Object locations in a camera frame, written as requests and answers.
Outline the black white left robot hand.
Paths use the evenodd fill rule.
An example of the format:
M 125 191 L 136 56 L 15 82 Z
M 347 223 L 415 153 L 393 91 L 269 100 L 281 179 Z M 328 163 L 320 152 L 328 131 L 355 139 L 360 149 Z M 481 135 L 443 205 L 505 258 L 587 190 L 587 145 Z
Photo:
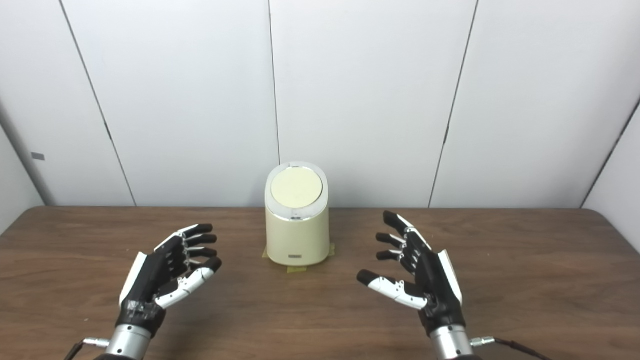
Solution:
M 170 234 L 151 253 L 141 251 L 119 295 L 116 326 L 142 328 L 155 337 L 167 309 L 185 300 L 222 266 L 210 223 L 194 224 Z

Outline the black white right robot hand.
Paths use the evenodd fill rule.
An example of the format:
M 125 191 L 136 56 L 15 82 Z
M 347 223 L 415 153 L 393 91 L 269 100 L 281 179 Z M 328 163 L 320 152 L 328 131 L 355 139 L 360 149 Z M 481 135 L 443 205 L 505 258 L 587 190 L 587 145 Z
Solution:
M 384 210 L 382 218 L 398 235 L 375 235 L 378 242 L 393 246 L 379 251 L 376 258 L 398 262 L 414 281 L 378 275 L 368 269 L 359 271 L 357 280 L 400 305 L 418 310 L 427 335 L 440 328 L 466 328 L 462 291 L 447 251 L 434 251 L 418 229 L 400 214 Z

